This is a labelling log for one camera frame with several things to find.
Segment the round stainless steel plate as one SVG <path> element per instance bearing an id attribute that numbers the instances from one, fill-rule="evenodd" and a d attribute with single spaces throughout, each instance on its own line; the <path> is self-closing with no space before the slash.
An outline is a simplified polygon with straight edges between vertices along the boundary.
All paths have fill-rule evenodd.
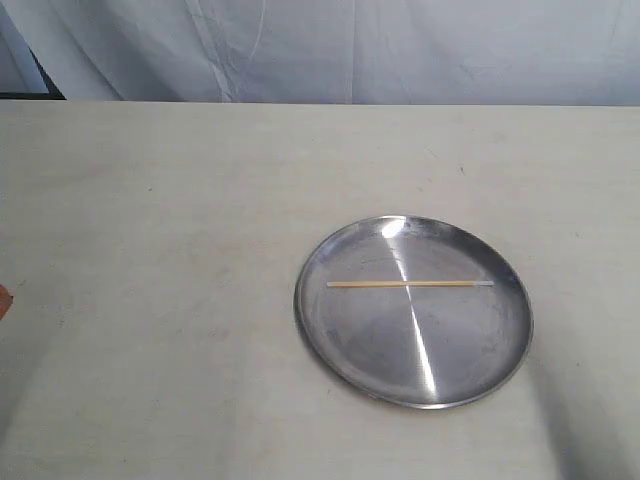
<path id="1" fill-rule="evenodd" d="M 333 281 L 489 280 L 474 288 L 328 288 Z M 411 215 L 359 220 L 324 239 L 298 275 L 296 322 L 316 358 L 358 391 L 437 410 L 476 401 L 522 364 L 527 291 L 490 245 Z"/>

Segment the thin beige flexible strip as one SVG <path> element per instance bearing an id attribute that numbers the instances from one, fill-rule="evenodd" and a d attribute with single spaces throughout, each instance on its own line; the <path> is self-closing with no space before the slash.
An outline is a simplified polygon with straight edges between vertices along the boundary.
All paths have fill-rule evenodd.
<path id="1" fill-rule="evenodd" d="M 333 281 L 327 282 L 328 288 L 474 288 L 493 287 L 489 280 L 453 280 L 453 281 Z"/>

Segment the white backdrop cloth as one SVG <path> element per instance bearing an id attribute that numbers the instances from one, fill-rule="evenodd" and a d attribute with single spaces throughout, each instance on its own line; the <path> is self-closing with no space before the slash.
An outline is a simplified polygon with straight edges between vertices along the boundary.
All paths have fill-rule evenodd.
<path id="1" fill-rule="evenodd" d="M 69 99 L 637 105 L 635 1 L 5 1 Z"/>

